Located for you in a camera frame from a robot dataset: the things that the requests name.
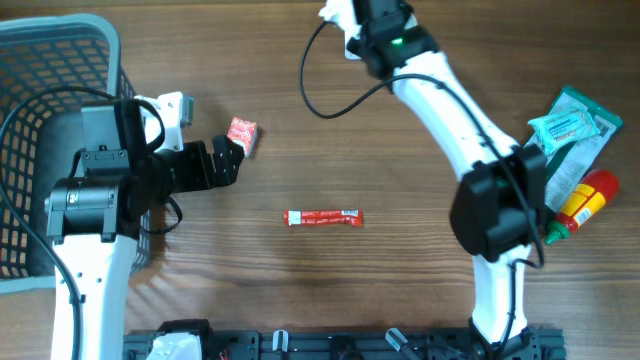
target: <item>ketchup bottle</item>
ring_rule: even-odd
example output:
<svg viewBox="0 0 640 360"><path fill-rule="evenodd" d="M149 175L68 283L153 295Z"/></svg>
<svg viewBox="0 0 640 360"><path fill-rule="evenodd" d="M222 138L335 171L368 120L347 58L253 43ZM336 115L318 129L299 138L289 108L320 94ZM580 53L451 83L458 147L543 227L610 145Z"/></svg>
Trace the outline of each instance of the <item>ketchup bottle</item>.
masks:
<svg viewBox="0 0 640 360"><path fill-rule="evenodd" d="M544 242L551 245L568 238L618 192L618 179L607 170L593 170L582 179L554 221L547 226Z"/></svg>

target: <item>gray plastic basket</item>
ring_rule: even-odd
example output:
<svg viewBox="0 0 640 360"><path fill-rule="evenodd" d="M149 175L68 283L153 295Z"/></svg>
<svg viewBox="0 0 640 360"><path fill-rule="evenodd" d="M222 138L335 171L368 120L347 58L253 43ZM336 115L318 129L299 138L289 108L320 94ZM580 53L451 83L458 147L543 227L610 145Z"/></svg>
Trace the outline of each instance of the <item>gray plastic basket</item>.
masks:
<svg viewBox="0 0 640 360"><path fill-rule="evenodd" d="M113 26L91 14L0 22L0 119L44 89L76 85L119 97L135 95L120 67L120 40ZM46 233L44 199L68 175L73 154L84 146L81 104L99 98L66 92L34 100L15 119L2 145L2 176L18 212ZM55 286L54 268L41 247L0 207L0 293ZM150 214L143 219L149 228ZM132 273L151 255L141 235Z"/></svg>

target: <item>yellow label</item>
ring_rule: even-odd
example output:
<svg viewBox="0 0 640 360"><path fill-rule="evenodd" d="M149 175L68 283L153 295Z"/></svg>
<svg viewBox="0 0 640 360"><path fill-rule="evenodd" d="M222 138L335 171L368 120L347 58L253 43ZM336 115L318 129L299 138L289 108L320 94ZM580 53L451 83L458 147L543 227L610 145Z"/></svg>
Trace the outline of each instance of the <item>yellow label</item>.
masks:
<svg viewBox="0 0 640 360"><path fill-rule="evenodd" d="M589 197L591 196L591 194L593 194L594 191L596 191L596 189L592 188L589 185L578 184L578 186L576 186L576 189L574 191L577 191L579 193L582 193L582 195Z"/></svg>
<svg viewBox="0 0 640 360"><path fill-rule="evenodd" d="M607 203L607 201L605 200L604 196L602 196L601 193L596 193L595 195L593 195L593 197L591 199L589 199L589 201L584 205L584 208L582 208L577 214L576 216L573 217L573 220L575 220L578 223L578 226L581 226L582 224L584 224L585 221L587 221L593 214L595 214L596 212L598 212L598 210L602 209L602 207Z"/></svg>
<svg viewBox="0 0 640 360"><path fill-rule="evenodd" d="M582 204L584 204L585 200L587 200L586 196L574 192L571 194L571 196L569 196L569 199L566 203L564 203L564 206L560 211L567 216L573 216L576 210L582 207Z"/></svg>

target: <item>green bottle cap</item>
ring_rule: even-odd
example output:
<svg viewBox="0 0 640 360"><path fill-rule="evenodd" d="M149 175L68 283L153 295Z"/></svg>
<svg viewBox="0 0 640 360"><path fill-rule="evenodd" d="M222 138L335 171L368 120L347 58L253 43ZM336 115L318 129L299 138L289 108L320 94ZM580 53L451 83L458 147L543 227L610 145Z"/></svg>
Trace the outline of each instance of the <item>green bottle cap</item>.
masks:
<svg viewBox="0 0 640 360"><path fill-rule="evenodd" d="M552 221L547 226L547 237L544 239L544 243L551 245L560 239L566 239L571 235L569 229L558 221Z"/></svg>

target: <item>wooden tabletop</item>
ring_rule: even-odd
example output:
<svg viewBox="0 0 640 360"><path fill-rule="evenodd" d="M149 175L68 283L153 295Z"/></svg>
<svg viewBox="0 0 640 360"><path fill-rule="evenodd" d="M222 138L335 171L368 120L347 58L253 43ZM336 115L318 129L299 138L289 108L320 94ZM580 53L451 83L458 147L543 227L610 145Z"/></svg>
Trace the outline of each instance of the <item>wooden tabletop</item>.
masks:
<svg viewBox="0 0 640 360"><path fill-rule="evenodd" d="M619 196L570 241L546 247L544 270L527 270L525 311L532 324L564 329L570 359L638 358L640 3L412 3L462 84L518 141L567 84L624 119L596 162L619 176ZM138 93L194 97L186 140L226 133L234 116L261 127L236 184L176 196L185 219L154 240L151 265L131 279L127 331L184 318L264 331L467 324L471 258L450 230L456 180L433 138L386 91L335 120L316 118L302 102L298 65L321 7L238 1L0 11L3 19L107 18ZM314 44L305 80L326 112L375 84L363 64L344 59L334 29ZM287 209L351 208L364 211L362 228L292 229L282 220ZM174 221L155 214L157 226ZM53 310L53 291L0 297L0 359L47 358Z"/></svg>

